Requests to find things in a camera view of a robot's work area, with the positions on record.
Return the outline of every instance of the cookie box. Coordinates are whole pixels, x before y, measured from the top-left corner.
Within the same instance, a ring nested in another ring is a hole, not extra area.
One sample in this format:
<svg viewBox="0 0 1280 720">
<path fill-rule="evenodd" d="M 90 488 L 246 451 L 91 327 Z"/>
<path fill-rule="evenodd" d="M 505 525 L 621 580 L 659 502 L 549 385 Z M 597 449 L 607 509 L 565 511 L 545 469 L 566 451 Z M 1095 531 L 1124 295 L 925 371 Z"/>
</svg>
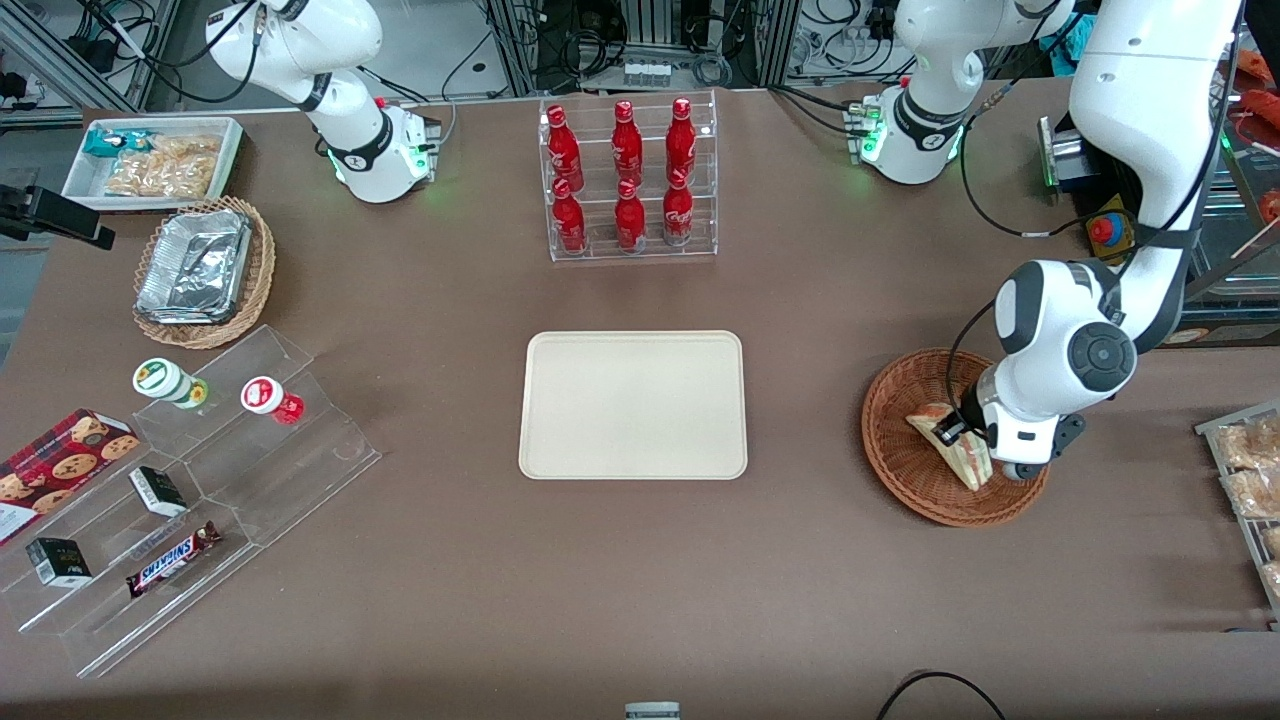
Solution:
<svg viewBox="0 0 1280 720">
<path fill-rule="evenodd" d="M 124 423 L 77 410 L 0 462 L 0 546 L 137 446 Z"/>
</svg>

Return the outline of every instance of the white plastic tray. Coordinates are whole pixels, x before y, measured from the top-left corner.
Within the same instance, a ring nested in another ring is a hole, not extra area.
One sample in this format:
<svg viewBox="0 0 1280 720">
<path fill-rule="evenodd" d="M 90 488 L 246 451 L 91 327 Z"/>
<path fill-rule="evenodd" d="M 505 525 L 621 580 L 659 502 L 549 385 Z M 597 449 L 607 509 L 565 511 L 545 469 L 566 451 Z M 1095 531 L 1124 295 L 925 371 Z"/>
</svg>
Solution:
<svg viewBox="0 0 1280 720">
<path fill-rule="evenodd" d="M 236 151 L 239 149 L 241 137 L 244 129 L 232 118 L 224 117 L 186 117 L 186 118 L 114 118 L 110 120 L 93 120 L 86 128 L 84 135 L 99 128 L 109 129 L 150 129 L 165 135 L 215 135 L 223 138 L 223 146 L 218 151 L 218 164 L 214 165 L 214 177 L 209 183 L 209 192 L 197 200 L 184 200 L 180 197 L 120 197 L 106 195 L 106 179 L 115 170 L 115 158 L 97 158 L 87 152 L 76 152 L 72 160 L 72 170 L 63 183 L 63 195 L 86 208 L 99 211 L 132 213 L 140 210 L 173 210 L 195 205 L 202 200 L 214 200 L 223 196 L 227 181 L 232 174 L 232 165 L 236 164 Z"/>
<path fill-rule="evenodd" d="M 535 480 L 741 475 L 742 343 L 727 331 L 534 336 L 520 469 Z"/>
</svg>

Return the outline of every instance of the brown table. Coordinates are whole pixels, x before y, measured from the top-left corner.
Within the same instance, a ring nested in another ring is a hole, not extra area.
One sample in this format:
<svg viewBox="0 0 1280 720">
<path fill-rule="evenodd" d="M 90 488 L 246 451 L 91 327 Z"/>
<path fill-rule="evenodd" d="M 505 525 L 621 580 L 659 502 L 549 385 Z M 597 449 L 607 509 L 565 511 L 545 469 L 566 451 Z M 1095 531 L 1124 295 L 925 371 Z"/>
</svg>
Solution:
<svg viewBox="0 0 1280 720">
<path fill-rule="evenodd" d="M 838 96 L 860 96 L 845 88 Z M 1005 222 L 1071 217 L 1036 191 L 1025 82 L 972 138 Z M 1015 523 L 934 525 L 876 477 L 854 427 L 893 357 L 947 345 L 1025 259 L 1079 238 L 987 228 L 959 168 L 900 187 L 774 96 L 721 92 L 722 251 L 712 264 L 553 268 L 535 102 L 462 109 L 439 182 L 362 205 L 300 114 L 242 115 L 234 191 L 279 243 L 264 320 L 387 456 L 106 678 L 0 623 L 0 716 L 869 717 L 922 667 L 1010 716 L 1265 716 L 1280 638 L 1192 425 L 1280 395 L 1274 350 L 1144 356 Z M 0 374 L 0 445 L 77 406 L 128 415 L 165 352 L 128 307 L 155 218 L 115 251 L 51 251 Z M 525 343 L 548 329 L 723 328 L 742 338 L 750 468 L 726 483 L 547 483 L 516 464 Z M 974 350 L 995 354 L 989 323 Z M 934 682 L 897 717 L 986 717 Z"/>
</svg>

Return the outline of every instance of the coca-cola bottle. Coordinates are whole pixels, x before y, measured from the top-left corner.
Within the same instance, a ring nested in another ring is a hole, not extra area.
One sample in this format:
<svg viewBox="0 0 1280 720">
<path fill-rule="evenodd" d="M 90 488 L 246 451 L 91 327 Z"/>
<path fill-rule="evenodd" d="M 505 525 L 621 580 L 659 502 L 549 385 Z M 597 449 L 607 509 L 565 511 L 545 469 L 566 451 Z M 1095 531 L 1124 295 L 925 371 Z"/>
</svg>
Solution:
<svg viewBox="0 0 1280 720">
<path fill-rule="evenodd" d="M 577 149 L 577 137 L 568 129 L 564 120 L 564 108 L 552 105 L 547 109 L 547 122 L 552 126 L 547 138 L 547 150 L 552 155 L 552 169 L 556 177 L 568 181 L 571 192 L 582 190 L 582 154 Z"/>
<path fill-rule="evenodd" d="M 681 170 L 672 170 L 667 183 L 667 195 L 662 196 L 662 238 L 672 247 L 684 247 L 694 227 L 694 195 Z"/>
<path fill-rule="evenodd" d="M 671 104 L 671 127 L 667 128 L 667 177 L 672 170 L 684 170 L 685 177 L 694 174 L 694 142 L 698 131 L 690 119 L 692 104 L 687 97 L 677 97 Z"/>
<path fill-rule="evenodd" d="M 556 234 L 561 238 L 564 252 L 581 255 L 586 251 L 586 223 L 582 219 L 582 206 L 573 197 L 573 191 L 564 178 L 552 182 L 552 218 L 556 220 Z"/>
<path fill-rule="evenodd" d="M 627 255 L 644 251 L 644 205 L 636 197 L 636 183 L 618 181 L 618 204 L 613 208 L 618 224 L 618 247 Z"/>
<path fill-rule="evenodd" d="M 627 100 L 613 106 L 613 165 L 618 178 L 640 184 L 644 169 L 644 141 L 636 128 L 634 109 Z"/>
</svg>

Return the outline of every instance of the round wicker basket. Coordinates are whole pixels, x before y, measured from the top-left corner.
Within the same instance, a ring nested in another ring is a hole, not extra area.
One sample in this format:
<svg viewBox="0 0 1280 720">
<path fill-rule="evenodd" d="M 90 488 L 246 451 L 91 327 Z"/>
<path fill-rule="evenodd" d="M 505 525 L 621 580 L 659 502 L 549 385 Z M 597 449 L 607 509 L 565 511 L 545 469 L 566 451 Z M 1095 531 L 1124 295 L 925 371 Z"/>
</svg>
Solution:
<svg viewBox="0 0 1280 720">
<path fill-rule="evenodd" d="M 236 197 L 219 197 L 183 208 L 180 214 L 198 215 L 214 213 L 216 210 L 236 210 L 243 213 L 253 222 L 253 236 L 250 238 L 250 255 L 244 265 L 244 279 L 241 282 L 239 309 L 232 319 L 221 325 L 161 325 L 143 319 L 137 311 L 133 313 L 133 322 L 142 328 L 142 332 L 156 342 L 177 345 L 188 350 L 209 350 L 225 345 L 253 328 L 262 307 L 266 305 L 266 296 L 271 292 L 271 273 L 275 270 L 275 241 L 271 240 L 271 228 L 262 222 L 262 215 L 252 205 Z M 142 290 L 142 279 L 151 265 L 151 254 L 155 251 L 156 240 L 160 237 L 157 227 L 151 233 L 151 241 L 142 251 L 142 260 L 133 274 L 133 292 Z"/>
<path fill-rule="evenodd" d="M 952 388 L 959 396 L 978 379 L 991 360 L 960 351 L 952 368 Z M 872 382 L 863 401 L 863 447 L 881 482 L 908 507 L 931 520 L 956 528 L 1007 523 L 1027 510 L 1044 491 L 1046 466 L 1027 482 L 1005 477 L 992 461 L 995 475 L 974 492 L 951 471 L 929 441 L 906 416 L 927 402 L 947 402 L 945 387 L 947 348 L 933 347 L 899 357 Z"/>
</svg>

